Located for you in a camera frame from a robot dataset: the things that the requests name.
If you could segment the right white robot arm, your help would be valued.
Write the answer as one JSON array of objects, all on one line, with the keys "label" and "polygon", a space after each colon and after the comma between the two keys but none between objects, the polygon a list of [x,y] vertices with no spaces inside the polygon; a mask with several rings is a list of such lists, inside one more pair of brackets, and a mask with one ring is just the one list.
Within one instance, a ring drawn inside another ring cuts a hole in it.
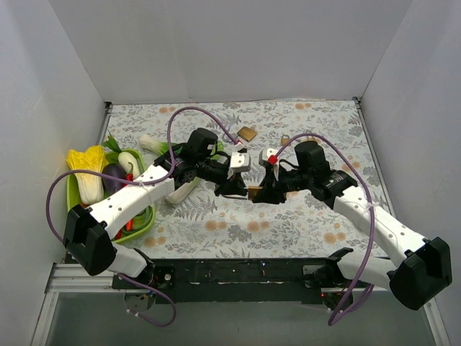
[{"label": "right white robot arm", "polygon": [[387,255],[385,259],[365,260],[363,253],[342,248],[309,274],[311,281],[339,287],[352,280],[364,265],[362,282],[390,290],[411,310],[420,309],[452,283],[448,243],[412,231],[381,207],[369,203],[364,188],[354,178],[330,168],[316,141],[295,146],[297,165],[291,170],[281,167],[276,154],[272,148],[259,154],[266,175],[251,199],[253,203],[280,204],[289,192],[308,190],[315,199],[349,219]]}]

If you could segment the medium brass padlock with keys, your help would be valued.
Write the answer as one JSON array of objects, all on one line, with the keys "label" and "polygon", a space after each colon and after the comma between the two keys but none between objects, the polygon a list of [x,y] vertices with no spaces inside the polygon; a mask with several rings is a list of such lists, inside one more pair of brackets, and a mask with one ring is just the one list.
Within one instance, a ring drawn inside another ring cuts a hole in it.
[{"label": "medium brass padlock with keys", "polygon": [[223,197],[234,200],[253,200],[261,191],[261,189],[262,187],[259,186],[250,186],[246,188],[245,195],[223,195]]}]

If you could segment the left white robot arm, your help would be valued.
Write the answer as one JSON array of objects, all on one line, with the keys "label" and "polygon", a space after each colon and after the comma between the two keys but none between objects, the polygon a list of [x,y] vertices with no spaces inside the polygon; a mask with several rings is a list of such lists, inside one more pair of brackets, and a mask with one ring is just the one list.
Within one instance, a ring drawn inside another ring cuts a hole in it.
[{"label": "left white robot arm", "polygon": [[152,283],[154,263],[139,249],[113,242],[118,231],[136,215],[194,178],[212,182],[218,195],[246,195],[241,177],[251,168],[244,145],[236,141],[231,154],[220,163],[213,157],[218,137],[198,128],[189,140],[170,148],[140,176],[108,198],[88,208],[81,205],[68,212],[63,245],[90,276],[109,270],[126,275],[137,288]]}]

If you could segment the small brass padlock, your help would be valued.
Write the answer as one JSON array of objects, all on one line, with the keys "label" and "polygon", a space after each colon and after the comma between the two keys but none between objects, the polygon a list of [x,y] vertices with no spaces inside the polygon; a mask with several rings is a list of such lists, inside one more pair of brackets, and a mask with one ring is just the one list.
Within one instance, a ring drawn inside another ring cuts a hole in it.
[{"label": "small brass padlock", "polygon": [[286,133],[282,135],[280,144],[281,146],[289,146],[291,141],[291,137],[289,137]]}]

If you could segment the large brass padlock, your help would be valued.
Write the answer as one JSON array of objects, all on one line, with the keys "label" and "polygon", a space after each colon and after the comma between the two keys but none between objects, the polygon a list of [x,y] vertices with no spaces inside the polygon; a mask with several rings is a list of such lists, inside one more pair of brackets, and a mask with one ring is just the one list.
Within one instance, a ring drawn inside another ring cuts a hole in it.
[{"label": "large brass padlock", "polygon": [[230,134],[230,138],[227,136],[226,133],[222,134],[221,139],[225,143],[232,143],[233,139],[235,141],[250,142],[257,135],[257,131],[256,131],[255,126],[251,126],[251,127],[242,126],[240,128],[236,128],[236,127],[233,127],[233,126],[228,126],[226,129]]}]

